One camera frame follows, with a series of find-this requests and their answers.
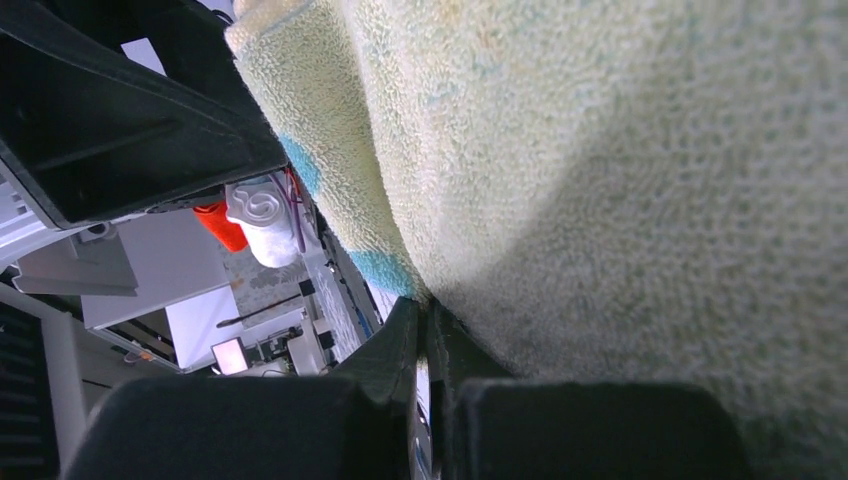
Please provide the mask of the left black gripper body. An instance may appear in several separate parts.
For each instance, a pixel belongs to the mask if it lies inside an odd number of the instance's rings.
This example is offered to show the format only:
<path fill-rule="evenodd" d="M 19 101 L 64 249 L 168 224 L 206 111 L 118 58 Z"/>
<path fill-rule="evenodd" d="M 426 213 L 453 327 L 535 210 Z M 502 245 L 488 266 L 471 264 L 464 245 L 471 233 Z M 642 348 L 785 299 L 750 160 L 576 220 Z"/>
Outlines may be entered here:
<path fill-rule="evenodd" d="M 226 26 L 197 1 L 3 2 L 3 177 L 72 229 L 280 169 Z"/>

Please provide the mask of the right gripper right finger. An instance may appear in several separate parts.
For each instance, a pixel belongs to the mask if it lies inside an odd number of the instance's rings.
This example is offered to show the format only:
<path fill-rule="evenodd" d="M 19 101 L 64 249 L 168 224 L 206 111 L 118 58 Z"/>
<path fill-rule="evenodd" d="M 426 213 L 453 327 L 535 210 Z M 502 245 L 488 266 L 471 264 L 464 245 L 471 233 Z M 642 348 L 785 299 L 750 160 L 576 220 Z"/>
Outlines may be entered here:
<path fill-rule="evenodd" d="M 444 479 L 753 477 L 729 414 L 702 388 L 519 379 L 436 303 L 427 352 Z"/>

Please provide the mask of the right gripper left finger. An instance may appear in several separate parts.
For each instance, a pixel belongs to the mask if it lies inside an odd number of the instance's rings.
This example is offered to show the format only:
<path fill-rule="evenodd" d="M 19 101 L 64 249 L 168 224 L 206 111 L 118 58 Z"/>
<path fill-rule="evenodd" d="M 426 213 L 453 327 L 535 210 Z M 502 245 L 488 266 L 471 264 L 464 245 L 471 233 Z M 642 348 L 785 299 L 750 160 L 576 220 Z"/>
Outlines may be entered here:
<path fill-rule="evenodd" d="M 409 479 L 418 303 L 319 376 L 136 380 L 96 408 L 68 479 Z"/>

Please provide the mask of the yellow teal patterned towel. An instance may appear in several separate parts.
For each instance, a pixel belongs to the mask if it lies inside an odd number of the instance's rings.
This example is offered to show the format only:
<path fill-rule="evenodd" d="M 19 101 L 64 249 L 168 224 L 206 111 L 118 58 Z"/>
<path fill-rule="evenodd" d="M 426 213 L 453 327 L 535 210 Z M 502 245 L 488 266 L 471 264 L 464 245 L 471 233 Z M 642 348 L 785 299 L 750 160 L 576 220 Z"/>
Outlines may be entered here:
<path fill-rule="evenodd" d="M 847 475 L 843 1 L 237 1 L 237 70 L 362 274 L 529 377 L 683 381 Z"/>

